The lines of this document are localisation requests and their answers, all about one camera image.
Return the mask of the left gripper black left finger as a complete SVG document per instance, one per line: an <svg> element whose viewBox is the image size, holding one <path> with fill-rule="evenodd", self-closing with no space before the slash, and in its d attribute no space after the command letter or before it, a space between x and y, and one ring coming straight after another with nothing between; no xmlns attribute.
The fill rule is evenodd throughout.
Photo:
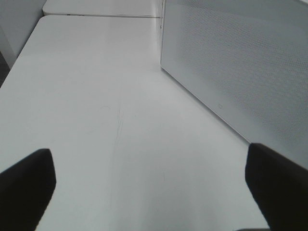
<svg viewBox="0 0 308 231"><path fill-rule="evenodd" d="M39 149L0 174L0 229L34 231L56 187L50 149Z"/></svg>

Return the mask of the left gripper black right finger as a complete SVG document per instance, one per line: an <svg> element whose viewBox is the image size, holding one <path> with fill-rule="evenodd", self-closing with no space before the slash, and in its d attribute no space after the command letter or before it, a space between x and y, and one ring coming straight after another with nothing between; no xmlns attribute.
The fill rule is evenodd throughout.
<svg viewBox="0 0 308 231"><path fill-rule="evenodd" d="M261 143L248 147L245 181L270 230L308 229L308 171Z"/></svg>

